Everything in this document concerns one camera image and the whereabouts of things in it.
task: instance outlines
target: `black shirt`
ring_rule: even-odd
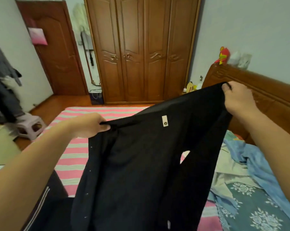
[[[195,231],[232,117],[221,86],[106,122],[111,129],[89,139],[73,230]]]

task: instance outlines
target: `red and yellow toy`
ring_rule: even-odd
[[[219,63],[219,65],[226,64],[230,55],[231,53],[229,52],[227,48],[221,47],[219,59],[216,60],[215,63]]]

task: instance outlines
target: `hand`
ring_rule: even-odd
[[[90,138],[99,132],[109,130],[109,125],[100,125],[101,122],[105,121],[106,120],[98,113],[89,113],[66,120],[70,126],[73,138]]]
[[[246,116],[254,115],[255,112],[260,112],[250,89],[235,81],[231,81],[228,84],[231,85],[232,90],[226,83],[222,85],[225,95],[225,107],[228,112],[239,120]]]

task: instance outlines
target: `person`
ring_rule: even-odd
[[[229,85],[222,86],[226,109],[250,132],[290,201],[290,135],[260,112],[246,86]],[[69,142],[109,130],[103,121],[97,113],[62,121],[0,170],[0,230],[21,229]]]

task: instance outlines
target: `wooden door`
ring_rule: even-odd
[[[126,101],[144,101],[144,2],[116,0]]]
[[[35,49],[54,94],[87,94],[65,1],[17,0],[16,3],[27,27],[43,29],[48,45],[37,45]]]
[[[125,101],[115,0],[86,0],[105,102]]]
[[[145,97],[163,100],[171,0],[144,0]]]
[[[164,99],[183,92],[198,0],[172,0]]]

